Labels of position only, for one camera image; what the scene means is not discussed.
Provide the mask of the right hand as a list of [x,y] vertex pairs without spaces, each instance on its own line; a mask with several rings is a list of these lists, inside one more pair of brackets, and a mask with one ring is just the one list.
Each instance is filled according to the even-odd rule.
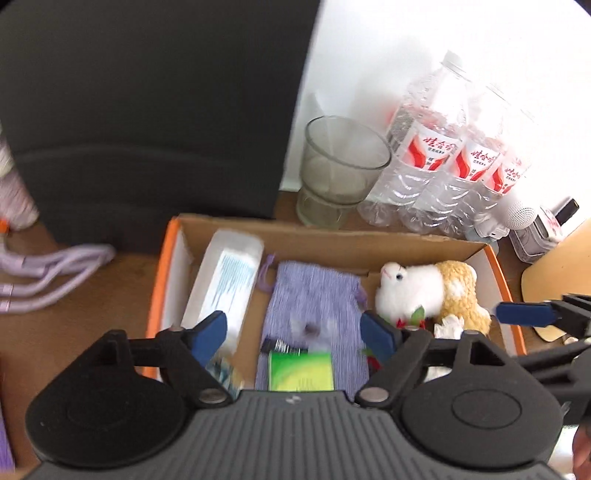
[[573,438],[573,473],[577,480],[591,479],[590,425],[581,424]]

